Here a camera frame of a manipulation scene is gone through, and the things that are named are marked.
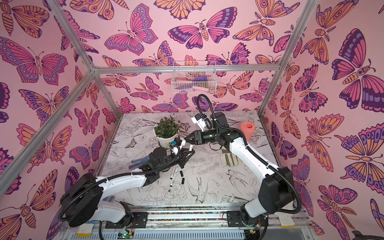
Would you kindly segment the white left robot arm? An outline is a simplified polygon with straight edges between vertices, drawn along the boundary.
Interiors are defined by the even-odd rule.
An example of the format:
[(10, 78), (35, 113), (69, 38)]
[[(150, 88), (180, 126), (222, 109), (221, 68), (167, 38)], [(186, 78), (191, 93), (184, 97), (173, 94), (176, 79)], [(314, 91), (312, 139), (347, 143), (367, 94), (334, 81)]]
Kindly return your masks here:
[(195, 154), (195, 150), (174, 146), (170, 153), (164, 148), (156, 148), (145, 157), (145, 162), (133, 172), (109, 177), (95, 177), (87, 173), (69, 187), (60, 199), (59, 222), (68, 222), (70, 227), (78, 227), (88, 221), (122, 222), (129, 214), (127, 204), (117, 207), (103, 207), (101, 200), (132, 188), (151, 185), (160, 174), (179, 166), (183, 168)]

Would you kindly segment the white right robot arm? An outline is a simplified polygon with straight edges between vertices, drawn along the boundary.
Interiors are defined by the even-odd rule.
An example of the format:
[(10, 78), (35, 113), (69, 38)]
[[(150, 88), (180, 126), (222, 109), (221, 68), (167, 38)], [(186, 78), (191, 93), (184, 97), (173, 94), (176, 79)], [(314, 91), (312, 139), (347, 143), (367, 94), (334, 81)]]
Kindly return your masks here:
[(210, 117), (196, 114), (192, 122), (199, 126), (186, 137), (191, 145), (205, 145), (218, 142), (226, 150), (240, 158), (261, 182), (258, 196), (242, 206), (248, 219), (276, 212), (297, 214), (302, 209), (302, 201), (294, 186), (293, 173), (288, 168), (279, 168), (256, 151), (245, 134), (228, 126), (223, 113)]

